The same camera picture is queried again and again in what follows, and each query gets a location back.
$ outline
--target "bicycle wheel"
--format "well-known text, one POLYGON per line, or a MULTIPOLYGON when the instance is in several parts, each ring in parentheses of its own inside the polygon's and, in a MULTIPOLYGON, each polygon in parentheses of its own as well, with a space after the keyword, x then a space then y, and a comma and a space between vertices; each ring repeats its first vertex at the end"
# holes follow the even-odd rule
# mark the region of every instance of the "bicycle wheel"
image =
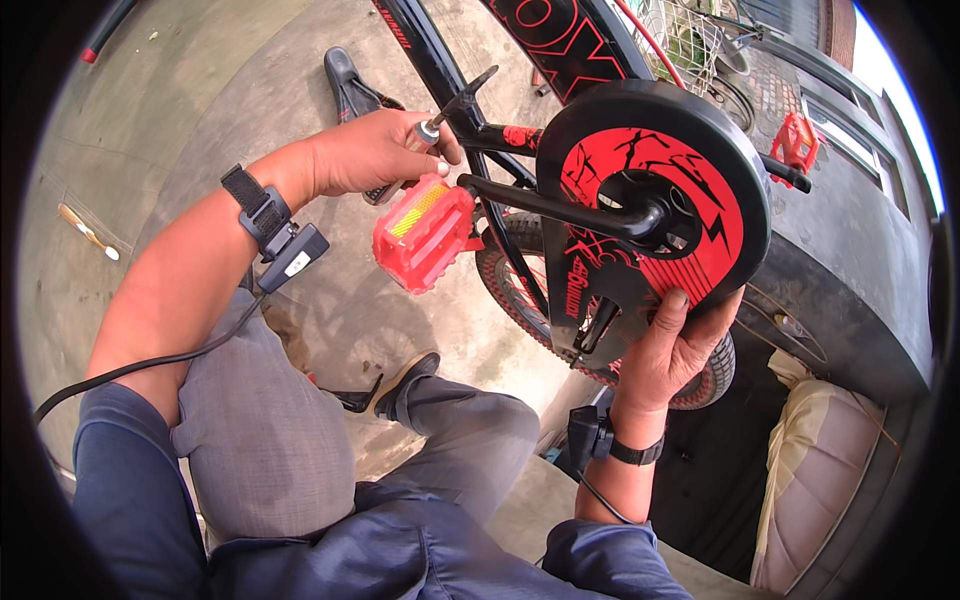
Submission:
MULTIPOLYGON (((534 278, 546 294, 546 271, 543 262, 543 229, 540 216, 530 213, 515 213, 504 217, 510 237, 516 242, 534 278)), ((477 272, 487 291, 516 324, 550 351, 550 323, 537 310, 516 276, 510 262, 497 246, 489 229, 483 233, 484 249, 476 253, 477 272)), ((703 408, 718 400, 730 387, 736 367, 733 339, 728 332, 713 350, 702 372, 693 377, 670 400, 670 408, 693 410, 703 408)), ((580 372, 605 385, 616 386, 619 375, 615 368, 584 369, 580 372)))

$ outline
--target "black bicycle frame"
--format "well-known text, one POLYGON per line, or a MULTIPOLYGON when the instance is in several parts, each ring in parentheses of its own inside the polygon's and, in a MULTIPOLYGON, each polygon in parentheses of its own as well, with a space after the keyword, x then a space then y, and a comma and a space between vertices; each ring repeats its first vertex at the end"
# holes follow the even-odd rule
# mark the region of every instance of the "black bicycle frame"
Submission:
MULTIPOLYGON (((619 16, 603 0, 481 1, 544 75, 562 104, 602 82, 653 80, 646 61, 619 16)), ((373 3, 437 106, 445 105, 467 85, 467 81, 420 0, 373 0, 373 3)), ((493 238, 535 306, 547 319, 546 297, 516 243, 507 234, 503 221, 504 204, 523 207, 584 228, 600 228, 622 239, 634 239, 656 224, 656 214, 640 215, 631 220, 617 219, 605 212, 587 211, 571 203, 519 189, 536 189, 536 179, 511 155, 535 156, 542 130, 488 123, 476 105, 450 115, 447 122, 467 149, 467 161, 474 177, 465 183, 479 193, 493 238), (485 156, 516 178, 513 187, 489 181, 485 156)))

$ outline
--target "bicycle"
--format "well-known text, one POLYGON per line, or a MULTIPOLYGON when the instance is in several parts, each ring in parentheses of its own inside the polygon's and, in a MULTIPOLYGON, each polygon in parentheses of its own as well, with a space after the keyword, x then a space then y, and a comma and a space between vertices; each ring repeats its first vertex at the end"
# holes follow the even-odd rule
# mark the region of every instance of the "bicycle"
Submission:
MULTIPOLYGON (((771 234, 766 174, 805 191, 809 180, 759 154, 729 117, 685 91, 666 56, 684 51, 663 52, 622 0, 613 2, 623 16, 604 0, 482 1, 564 108, 542 130, 491 124, 475 104, 448 117, 471 171, 457 184, 488 223, 477 270, 527 333, 571 369, 615 386, 620 358, 668 289, 684 288, 695 318, 756 271, 771 234), (676 85, 655 81, 664 73, 676 85), (534 157, 536 175, 515 155, 534 157), (491 180, 486 158, 514 184, 491 180), (505 216, 508 206, 522 212, 505 216)), ((373 3, 444 106, 467 82, 420 0, 373 3)), ((681 41, 697 46, 705 30, 685 31, 681 41)), ((734 369, 728 333, 670 408, 711 404, 734 369)))

